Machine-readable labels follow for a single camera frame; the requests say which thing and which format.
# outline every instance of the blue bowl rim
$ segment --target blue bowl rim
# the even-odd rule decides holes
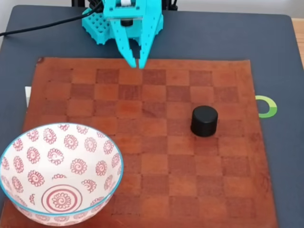
[[[55,217],[55,216],[71,216],[71,215],[75,215],[75,214],[79,214],[79,213],[83,213],[83,212],[87,212],[101,204],[103,204],[110,196],[112,196],[114,194],[114,192],[116,191],[116,189],[118,188],[121,180],[122,180],[122,177],[123,177],[123,174],[124,174],[124,160],[123,160],[123,156],[118,148],[118,146],[116,145],[116,143],[108,136],[106,135],[105,133],[103,133],[102,131],[96,129],[96,128],[93,128],[93,127],[90,127],[90,126],[87,126],[87,125],[83,125],[83,124],[79,124],[79,123],[65,123],[65,122],[62,122],[62,123],[50,123],[50,124],[45,124],[45,125],[41,125],[41,126],[38,126],[38,127],[35,127],[35,128],[32,128],[24,133],[22,133],[21,135],[19,135],[18,137],[16,137],[4,150],[3,154],[1,155],[1,158],[0,158],[0,176],[1,176],[1,167],[2,167],[2,160],[3,160],[3,157],[5,156],[6,152],[8,151],[8,149],[12,146],[12,144],[20,137],[22,137],[23,135],[25,135],[26,133],[30,132],[30,131],[33,131],[35,129],[39,129],[39,128],[43,128],[43,127],[46,127],[46,126],[53,126],[53,125],[60,125],[60,124],[69,124],[69,125],[79,125],[79,126],[85,126],[85,127],[88,127],[88,128],[91,128],[97,132],[100,132],[101,134],[103,134],[105,137],[107,137],[115,146],[115,148],[118,150],[118,153],[119,153],[119,156],[120,156],[120,159],[122,161],[122,172],[121,172],[121,175],[119,177],[119,180],[118,182],[116,183],[115,187],[113,188],[113,190],[106,196],[104,197],[104,199],[102,201],[100,201],[99,203],[93,205],[93,206],[90,206],[88,208],[85,208],[85,209],[82,209],[82,210],[79,210],[79,211],[74,211],[74,212],[69,212],[69,213],[61,213],[61,214],[55,214],[55,213],[45,213],[45,212],[41,212],[41,211],[36,211],[36,210],[33,210],[33,209],[30,209],[28,207],[25,207],[23,205],[21,205],[20,203],[18,203],[17,201],[15,201],[8,193],[7,191],[5,190],[4,186],[3,186],[3,183],[2,183],[2,180],[0,179],[0,186],[3,190],[3,192],[5,193],[5,195],[10,199],[10,201],[12,201],[15,205],[17,205],[18,207],[26,210],[26,211],[30,211],[30,212],[33,212],[35,214],[39,214],[39,215],[45,215],[45,216],[51,216],[51,217]]]

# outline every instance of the black cable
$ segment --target black cable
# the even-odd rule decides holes
[[[49,27],[52,27],[52,26],[56,26],[56,25],[72,22],[72,21],[75,21],[75,20],[79,20],[79,19],[82,19],[82,18],[86,18],[86,17],[90,16],[91,14],[95,13],[101,5],[103,5],[102,1],[100,1],[96,5],[96,7],[94,9],[92,9],[90,12],[88,12],[86,14],[83,14],[83,15],[80,15],[80,16],[77,16],[77,17],[74,17],[74,18],[65,19],[65,20],[61,20],[61,21],[57,21],[57,22],[54,22],[54,23],[41,25],[41,26],[37,26],[37,27],[32,27],[32,28],[25,28],[25,29],[10,31],[10,32],[2,32],[2,33],[0,33],[0,37],[11,35],[11,34],[30,32],[30,31],[39,30],[39,29],[46,29],[46,28],[49,28]]]

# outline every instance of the leather chessboard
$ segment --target leather chessboard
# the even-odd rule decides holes
[[[193,108],[218,111],[209,138],[190,131]],[[24,131],[86,124],[120,148],[124,175],[108,205],[75,228],[276,228],[249,61],[42,58]],[[7,200],[1,227],[45,227]]]

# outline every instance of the white bowl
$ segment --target white bowl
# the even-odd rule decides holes
[[[98,213],[117,189],[122,155],[102,132],[75,123],[40,126],[1,156],[0,186],[26,217],[67,226]]]

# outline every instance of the green logo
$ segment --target green logo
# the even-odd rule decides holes
[[[269,97],[266,96],[256,96],[256,100],[262,100],[267,102],[268,106],[269,106],[269,111],[268,113],[259,113],[258,116],[262,119],[265,118],[270,118],[273,117],[276,112],[277,112],[277,106],[276,103],[274,102],[274,100],[270,99]]]

